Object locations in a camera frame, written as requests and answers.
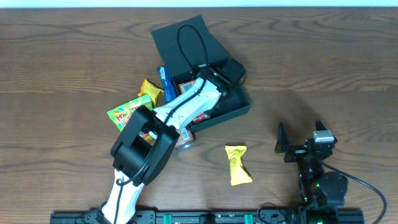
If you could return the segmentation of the red wafer snack box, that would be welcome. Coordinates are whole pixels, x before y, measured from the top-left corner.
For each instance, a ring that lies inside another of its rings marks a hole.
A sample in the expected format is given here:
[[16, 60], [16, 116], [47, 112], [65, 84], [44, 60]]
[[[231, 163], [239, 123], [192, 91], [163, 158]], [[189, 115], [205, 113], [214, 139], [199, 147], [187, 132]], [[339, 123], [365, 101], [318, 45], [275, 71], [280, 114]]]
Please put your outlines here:
[[[180, 94], [185, 93], [186, 91], [188, 91], [193, 85], [194, 85], [195, 81], [189, 81], [183, 84], [179, 84], [178, 89]], [[200, 113], [196, 118], [193, 119], [192, 123], [193, 124], [198, 124], [201, 123], [205, 120], [210, 119], [210, 116], [207, 115], [206, 113]]]

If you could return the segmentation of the blue Oreo cookie pack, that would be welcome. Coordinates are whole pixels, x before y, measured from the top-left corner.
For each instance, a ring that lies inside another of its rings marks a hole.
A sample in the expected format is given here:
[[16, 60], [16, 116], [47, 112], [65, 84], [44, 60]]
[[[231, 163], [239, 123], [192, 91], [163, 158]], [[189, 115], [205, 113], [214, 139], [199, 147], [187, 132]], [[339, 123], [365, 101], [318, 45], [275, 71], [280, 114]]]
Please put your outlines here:
[[162, 82], [164, 95], [165, 95], [165, 102], [170, 103], [171, 101], [176, 99], [177, 95], [170, 79], [169, 70], [167, 67], [161, 66], [157, 67], [157, 71], [159, 73]]

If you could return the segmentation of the red Pringles can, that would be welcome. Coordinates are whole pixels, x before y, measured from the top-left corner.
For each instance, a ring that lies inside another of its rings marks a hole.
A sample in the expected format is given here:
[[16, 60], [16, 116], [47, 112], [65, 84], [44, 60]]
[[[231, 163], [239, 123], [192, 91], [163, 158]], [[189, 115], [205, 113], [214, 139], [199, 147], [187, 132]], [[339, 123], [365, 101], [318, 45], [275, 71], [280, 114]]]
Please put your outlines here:
[[195, 142], [193, 133], [189, 127], [180, 130], [180, 137], [175, 145], [176, 150], [183, 150], [192, 146]]

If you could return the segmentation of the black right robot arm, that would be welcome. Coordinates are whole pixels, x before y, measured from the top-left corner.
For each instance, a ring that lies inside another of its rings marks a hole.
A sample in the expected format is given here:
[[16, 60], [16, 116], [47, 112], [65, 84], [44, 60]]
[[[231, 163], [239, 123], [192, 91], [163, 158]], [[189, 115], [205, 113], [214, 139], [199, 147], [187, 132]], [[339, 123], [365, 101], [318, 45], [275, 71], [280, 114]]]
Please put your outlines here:
[[293, 145], [285, 126], [279, 124], [276, 153], [284, 154], [285, 163], [298, 165], [298, 186], [302, 202], [286, 214], [287, 223], [338, 224], [338, 209], [345, 204], [348, 179], [336, 171], [326, 172], [323, 160], [330, 157], [337, 138], [321, 121], [304, 144]]

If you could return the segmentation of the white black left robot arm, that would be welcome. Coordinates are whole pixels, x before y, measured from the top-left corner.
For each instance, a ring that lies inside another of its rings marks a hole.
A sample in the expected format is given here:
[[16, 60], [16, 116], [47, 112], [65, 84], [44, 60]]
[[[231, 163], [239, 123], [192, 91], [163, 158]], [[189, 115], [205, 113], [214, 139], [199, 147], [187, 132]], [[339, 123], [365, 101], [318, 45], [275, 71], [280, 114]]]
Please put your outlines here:
[[185, 93], [154, 110], [140, 106], [111, 148], [115, 181], [108, 201], [99, 211], [100, 223], [127, 223], [136, 212], [143, 188], [165, 167], [179, 132], [199, 114], [212, 110], [230, 91], [245, 81], [245, 71], [198, 68], [197, 78]]

